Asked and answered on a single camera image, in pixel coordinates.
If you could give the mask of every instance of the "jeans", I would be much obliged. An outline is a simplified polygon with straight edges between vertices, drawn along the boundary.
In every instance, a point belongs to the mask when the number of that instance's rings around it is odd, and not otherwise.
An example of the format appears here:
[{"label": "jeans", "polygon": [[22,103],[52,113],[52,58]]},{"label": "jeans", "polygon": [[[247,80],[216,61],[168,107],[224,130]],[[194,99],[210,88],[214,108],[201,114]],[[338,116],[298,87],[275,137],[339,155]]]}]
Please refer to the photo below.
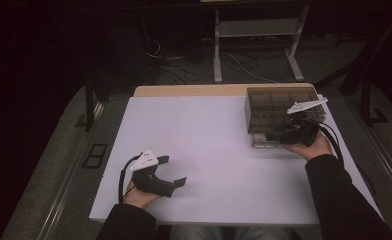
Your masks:
[{"label": "jeans", "polygon": [[[170,240],[222,240],[219,226],[180,225],[172,226]],[[279,227],[237,227],[236,240],[292,240],[289,229]]]}]

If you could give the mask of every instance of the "black sleeve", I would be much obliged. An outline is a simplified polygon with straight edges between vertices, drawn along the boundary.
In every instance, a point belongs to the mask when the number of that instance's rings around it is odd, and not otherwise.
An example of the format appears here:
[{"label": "black sleeve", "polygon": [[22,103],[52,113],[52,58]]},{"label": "black sleeve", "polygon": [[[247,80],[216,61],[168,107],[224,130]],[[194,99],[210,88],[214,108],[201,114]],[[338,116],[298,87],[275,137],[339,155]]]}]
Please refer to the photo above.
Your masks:
[{"label": "black sleeve", "polygon": [[392,231],[333,155],[305,166],[324,240],[390,240]]},{"label": "black sleeve", "polygon": [[145,210],[128,204],[116,204],[97,239],[153,240],[155,229],[156,219]]}]

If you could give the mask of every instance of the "hand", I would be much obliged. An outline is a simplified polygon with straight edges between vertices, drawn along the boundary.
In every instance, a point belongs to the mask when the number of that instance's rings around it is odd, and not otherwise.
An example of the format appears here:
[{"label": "hand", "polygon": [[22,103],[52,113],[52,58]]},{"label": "hand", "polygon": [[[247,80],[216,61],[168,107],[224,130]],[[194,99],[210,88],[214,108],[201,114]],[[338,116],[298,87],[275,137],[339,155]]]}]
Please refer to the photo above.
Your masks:
[{"label": "hand", "polygon": [[321,133],[318,132],[315,137],[314,143],[310,147],[302,144],[285,144],[284,148],[290,152],[297,153],[305,158],[307,161],[318,157],[323,154],[333,154],[328,139]]},{"label": "hand", "polygon": [[153,193],[146,193],[138,190],[135,187],[133,180],[128,183],[127,192],[128,193],[124,196],[123,203],[130,204],[141,209],[145,209],[150,203],[161,197]]}]

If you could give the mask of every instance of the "floor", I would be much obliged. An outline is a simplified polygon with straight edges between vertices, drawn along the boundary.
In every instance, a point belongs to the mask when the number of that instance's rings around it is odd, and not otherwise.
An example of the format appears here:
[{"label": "floor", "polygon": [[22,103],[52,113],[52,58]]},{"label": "floor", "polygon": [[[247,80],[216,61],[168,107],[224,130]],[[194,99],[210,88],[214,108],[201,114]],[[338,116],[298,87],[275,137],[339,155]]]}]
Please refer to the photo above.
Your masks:
[{"label": "floor", "polygon": [[[296,60],[306,82],[316,83],[352,61],[364,44],[350,41],[337,47],[336,42],[333,36],[302,39]],[[202,40],[200,47],[193,51],[183,46],[164,49],[157,41],[151,44],[154,51],[148,52],[148,59],[158,85],[213,84],[210,39]],[[294,82],[284,55],[289,44],[290,39],[285,37],[224,39],[221,42],[223,84]],[[372,106],[381,109],[389,122],[365,127],[358,114],[359,91],[351,97],[342,96],[339,87],[343,80],[344,76],[318,92],[329,98],[328,105],[346,145],[368,176],[379,209],[392,228],[392,177],[386,162],[381,160],[383,155],[392,159],[392,105],[380,89],[373,88]],[[65,109],[3,239],[94,239],[97,236],[102,225],[89,220],[88,214],[129,97],[113,89],[109,101],[96,105],[95,125],[85,132],[80,124],[85,115],[84,90],[77,92]],[[380,140],[384,153],[376,150],[375,137]],[[96,143],[109,146],[102,167],[82,168],[81,163]],[[316,226],[294,230],[301,239],[321,239]]]}]

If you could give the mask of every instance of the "white tabletop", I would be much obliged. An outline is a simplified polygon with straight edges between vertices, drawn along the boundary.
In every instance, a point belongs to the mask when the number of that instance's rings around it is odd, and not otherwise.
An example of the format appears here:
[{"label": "white tabletop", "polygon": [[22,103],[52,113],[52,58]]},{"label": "white tabletop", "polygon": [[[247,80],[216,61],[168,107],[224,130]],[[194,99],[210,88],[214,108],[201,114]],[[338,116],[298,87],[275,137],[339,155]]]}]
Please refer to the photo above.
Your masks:
[{"label": "white tabletop", "polygon": [[[90,218],[104,221],[117,203],[121,169],[151,149],[169,155],[156,175],[187,177],[171,198],[147,211],[159,223],[220,225],[318,224],[306,161],[284,149],[253,149],[247,134],[245,96],[134,97],[124,114]],[[325,123],[338,135],[345,168],[378,211],[326,104]],[[128,169],[125,184],[132,172]]]}]

